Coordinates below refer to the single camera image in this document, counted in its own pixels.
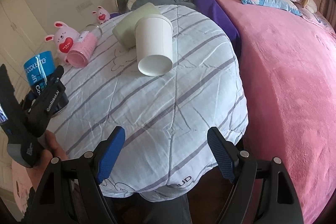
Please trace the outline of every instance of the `pink bunny toy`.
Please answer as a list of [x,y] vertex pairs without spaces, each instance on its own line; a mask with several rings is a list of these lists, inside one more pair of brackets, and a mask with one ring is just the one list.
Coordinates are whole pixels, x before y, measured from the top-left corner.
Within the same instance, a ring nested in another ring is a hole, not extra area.
[[49,42],[54,40],[57,47],[58,57],[61,60],[68,62],[67,54],[73,46],[74,42],[78,39],[79,32],[61,21],[56,21],[54,26],[59,28],[59,30],[55,33],[55,35],[47,35],[44,38],[44,41]]
[[106,11],[102,6],[98,6],[98,12],[92,12],[93,15],[97,15],[97,21],[100,24],[107,22],[110,19],[110,13]]

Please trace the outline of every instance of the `wall outlet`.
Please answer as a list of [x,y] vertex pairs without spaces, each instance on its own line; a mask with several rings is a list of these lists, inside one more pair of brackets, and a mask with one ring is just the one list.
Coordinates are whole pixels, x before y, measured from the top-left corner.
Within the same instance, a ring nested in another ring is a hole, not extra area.
[[87,0],[87,1],[84,1],[83,3],[81,3],[80,5],[78,5],[76,7],[76,10],[77,12],[81,12],[83,10],[85,10],[86,8],[90,7],[91,5],[93,5],[92,1],[91,0]]

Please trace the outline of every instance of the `red heart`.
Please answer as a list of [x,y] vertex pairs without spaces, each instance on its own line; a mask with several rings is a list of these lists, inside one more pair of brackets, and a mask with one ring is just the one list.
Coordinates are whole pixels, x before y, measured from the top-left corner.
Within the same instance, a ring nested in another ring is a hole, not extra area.
[[67,37],[63,43],[59,44],[59,50],[63,53],[68,53],[73,44],[73,39],[71,37]]
[[98,17],[98,19],[99,19],[99,20],[104,20],[105,17],[106,17],[106,15],[105,15],[105,14],[102,14],[101,16]]

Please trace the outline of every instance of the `person's leg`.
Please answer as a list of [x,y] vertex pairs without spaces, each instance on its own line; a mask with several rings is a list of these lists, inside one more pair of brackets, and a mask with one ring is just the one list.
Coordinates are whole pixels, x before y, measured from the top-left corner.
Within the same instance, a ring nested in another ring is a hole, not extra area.
[[161,202],[139,201],[144,207],[144,224],[192,224],[187,195]]

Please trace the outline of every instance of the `pink bedspread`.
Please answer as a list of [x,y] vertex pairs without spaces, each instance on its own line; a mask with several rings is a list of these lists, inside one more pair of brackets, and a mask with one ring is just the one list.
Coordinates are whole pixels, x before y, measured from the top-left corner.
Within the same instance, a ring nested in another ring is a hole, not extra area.
[[336,39],[284,10],[217,2],[241,36],[245,145],[284,161],[311,224],[336,188]]

